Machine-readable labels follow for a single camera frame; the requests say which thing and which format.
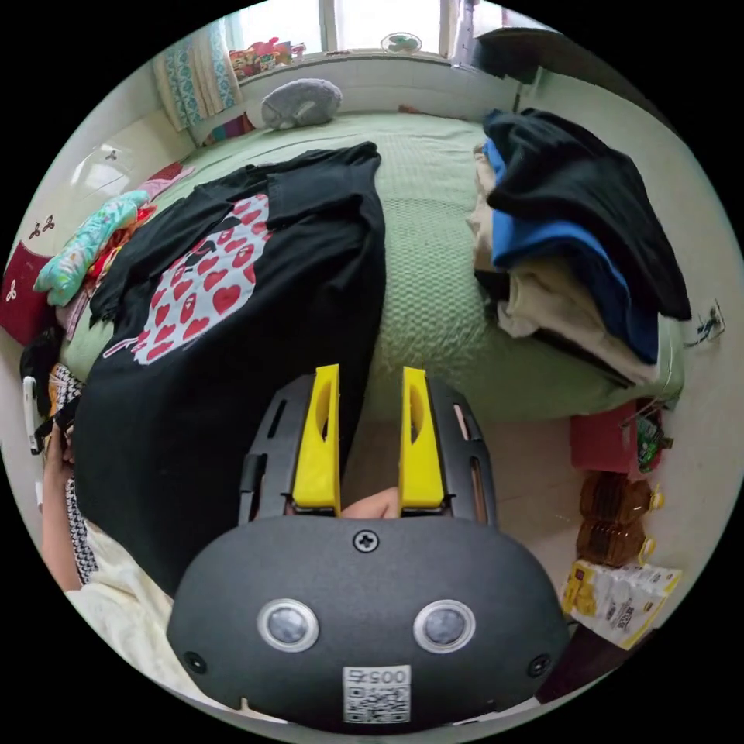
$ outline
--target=person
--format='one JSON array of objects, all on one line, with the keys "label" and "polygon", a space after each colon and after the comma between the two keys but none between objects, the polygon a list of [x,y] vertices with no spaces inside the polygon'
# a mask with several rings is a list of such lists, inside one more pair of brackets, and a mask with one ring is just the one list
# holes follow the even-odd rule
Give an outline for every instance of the person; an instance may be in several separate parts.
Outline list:
[{"label": "person", "polygon": [[[55,423],[46,448],[43,475],[41,555],[54,580],[78,613],[121,657],[163,687],[226,710],[207,698],[187,675],[166,637],[173,600],[134,559],[96,525],[86,522],[88,545],[98,570],[80,581],[67,517],[67,482],[74,476],[72,429]],[[398,489],[388,488],[347,506],[349,519],[396,518]],[[243,714],[274,720],[245,707]]]}]

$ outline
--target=gray stuffed animal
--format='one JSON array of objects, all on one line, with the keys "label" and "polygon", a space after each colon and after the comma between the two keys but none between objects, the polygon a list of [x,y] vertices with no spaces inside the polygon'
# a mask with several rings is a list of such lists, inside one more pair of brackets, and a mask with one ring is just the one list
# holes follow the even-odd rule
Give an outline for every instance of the gray stuffed animal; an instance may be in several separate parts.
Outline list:
[{"label": "gray stuffed animal", "polygon": [[281,85],[261,104],[261,116],[271,129],[290,129],[329,122],[341,105],[341,91],[327,80],[304,77]]}]

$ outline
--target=green bedspread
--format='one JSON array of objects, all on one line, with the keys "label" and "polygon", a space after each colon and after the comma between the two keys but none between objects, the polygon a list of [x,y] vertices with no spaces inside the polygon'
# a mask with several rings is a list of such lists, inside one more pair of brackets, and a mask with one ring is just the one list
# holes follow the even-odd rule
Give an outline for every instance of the green bedspread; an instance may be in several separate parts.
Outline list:
[{"label": "green bedspread", "polygon": [[[196,172],[164,192],[158,212],[249,163],[278,162],[306,150],[375,142],[386,221],[387,293],[367,389],[366,414],[399,416],[401,369],[423,366],[460,390],[483,421],[551,419],[615,408],[633,398],[672,398],[684,382],[679,325],[660,320],[660,379],[629,390],[579,360],[533,339],[513,339],[484,313],[473,276],[474,239],[465,219],[475,202],[478,124],[410,114],[340,116],[330,124],[251,133],[201,149],[184,162]],[[61,361],[84,380],[111,337],[89,329],[86,312]]]}]

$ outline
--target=oil bottle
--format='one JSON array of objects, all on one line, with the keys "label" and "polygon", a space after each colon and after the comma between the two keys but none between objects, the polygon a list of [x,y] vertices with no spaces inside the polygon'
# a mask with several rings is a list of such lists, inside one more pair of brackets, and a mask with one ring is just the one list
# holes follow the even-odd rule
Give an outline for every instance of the oil bottle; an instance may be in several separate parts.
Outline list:
[{"label": "oil bottle", "polygon": [[655,545],[646,537],[640,519],[628,525],[585,519],[576,541],[579,558],[610,568],[620,568],[632,561],[643,565]]},{"label": "oil bottle", "polygon": [[619,473],[594,473],[581,488],[580,510],[585,519],[629,525],[663,506],[658,486],[652,489],[647,481],[634,483]]}]

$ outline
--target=screw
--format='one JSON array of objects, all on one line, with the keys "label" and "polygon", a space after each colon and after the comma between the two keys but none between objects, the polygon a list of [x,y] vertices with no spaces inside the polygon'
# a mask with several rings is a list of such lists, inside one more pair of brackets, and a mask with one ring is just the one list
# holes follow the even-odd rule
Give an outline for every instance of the screw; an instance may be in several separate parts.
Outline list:
[{"label": "screw", "polygon": [[354,536],[354,547],[360,553],[372,553],[380,544],[380,538],[369,529],[363,529]]},{"label": "screw", "polygon": [[536,656],[527,667],[527,674],[534,678],[543,675],[550,666],[550,657],[546,653]]},{"label": "screw", "polygon": [[186,664],[188,665],[188,668],[194,672],[194,674],[206,674],[207,673],[207,663],[197,654],[193,651],[187,651],[184,654],[184,659],[186,661]]}]

